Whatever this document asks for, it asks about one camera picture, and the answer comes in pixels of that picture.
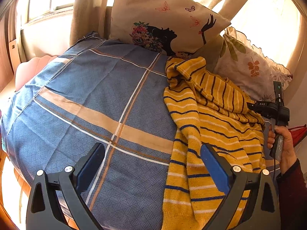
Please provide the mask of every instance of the pink chair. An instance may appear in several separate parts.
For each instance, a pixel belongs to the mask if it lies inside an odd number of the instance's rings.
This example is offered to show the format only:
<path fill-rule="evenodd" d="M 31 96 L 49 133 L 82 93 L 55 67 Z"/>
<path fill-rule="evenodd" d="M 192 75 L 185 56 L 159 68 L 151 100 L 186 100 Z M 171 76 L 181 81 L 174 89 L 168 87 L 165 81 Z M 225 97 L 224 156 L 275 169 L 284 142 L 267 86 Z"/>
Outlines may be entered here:
<path fill-rule="evenodd" d="M 16 70 L 15 88 L 18 91 L 25 83 L 30 81 L 37 75 L 49 62 L 53 61 L 57 56 L 51 57 L 45 55 L 44 57 L 34 57 L 28 62 L 21 63 Z"/>

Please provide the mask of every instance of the orange leaf print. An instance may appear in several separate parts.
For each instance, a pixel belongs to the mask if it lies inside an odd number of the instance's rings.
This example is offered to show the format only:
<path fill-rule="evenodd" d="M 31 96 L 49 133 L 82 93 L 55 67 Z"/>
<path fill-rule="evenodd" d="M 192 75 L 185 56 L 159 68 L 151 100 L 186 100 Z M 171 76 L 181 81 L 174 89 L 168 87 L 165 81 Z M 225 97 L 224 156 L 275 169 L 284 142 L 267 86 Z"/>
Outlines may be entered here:
<path fill-rule="evenodd" d="M 251 58 L 252 62 L 248 62 L 248 69 L 251 70 L 251 77 L 257 77 L 260 75 L 259 71 L 259 61 L 255 61 L 253 60 L 253 58 Z"/>

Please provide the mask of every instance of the striped sweater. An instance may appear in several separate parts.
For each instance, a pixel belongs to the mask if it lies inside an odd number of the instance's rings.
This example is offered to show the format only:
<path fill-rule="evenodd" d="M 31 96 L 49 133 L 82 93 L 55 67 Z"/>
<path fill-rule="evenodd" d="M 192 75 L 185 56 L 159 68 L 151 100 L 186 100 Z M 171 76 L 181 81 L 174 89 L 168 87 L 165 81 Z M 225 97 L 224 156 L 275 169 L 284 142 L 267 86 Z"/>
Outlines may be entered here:
<path fill-rule="evenodd" d="M 251 99 L 228 78 L 205 69 L 202 57 L 171 58 L 164 102 L 177 125 L 163 201 L 162 230 L 202 229 L 224 194 L 216 188 L 200 159 L 202 143 L 244 171 L 265 168 L 264 121 L 250 111 Z M 237 225 L 248 197 L 245 191 L 229 225 Z"/>

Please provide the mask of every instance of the person's arm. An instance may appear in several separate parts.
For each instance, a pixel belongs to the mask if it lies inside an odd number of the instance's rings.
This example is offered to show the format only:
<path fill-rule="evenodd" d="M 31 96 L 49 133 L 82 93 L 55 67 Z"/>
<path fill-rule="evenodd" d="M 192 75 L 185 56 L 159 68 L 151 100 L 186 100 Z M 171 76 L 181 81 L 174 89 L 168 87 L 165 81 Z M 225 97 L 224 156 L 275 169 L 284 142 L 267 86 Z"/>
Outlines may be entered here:
<path fill-rule="evenodd" d="M 286 127 L 275 126 L 275 131 L 283 135 L 284 145 L 281 154 L 280 171 L 277 176 L 279 190 L 279 209 L 281 229 L 287 229 L 294 218 L 299 215 L 307 203 L 307 188 L 296 158 L 291 133 Z M 268 148 L 272 148 L 275 134 L 270 131 Z"/>

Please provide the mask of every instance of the maroon sleeve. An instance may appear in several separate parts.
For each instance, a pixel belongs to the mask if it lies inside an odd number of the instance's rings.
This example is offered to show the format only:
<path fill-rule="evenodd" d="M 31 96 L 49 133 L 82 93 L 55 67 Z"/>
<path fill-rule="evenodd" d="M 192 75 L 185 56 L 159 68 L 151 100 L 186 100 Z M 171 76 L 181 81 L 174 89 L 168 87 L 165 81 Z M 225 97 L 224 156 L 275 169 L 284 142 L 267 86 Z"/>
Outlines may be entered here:
<path fill-rule="evenodd" d="M 277 176 L 277 184 L 281 229 L 283 230 L 287 229 L 307 203 L 307 188 L 298 159 L 283 175 Z"/>

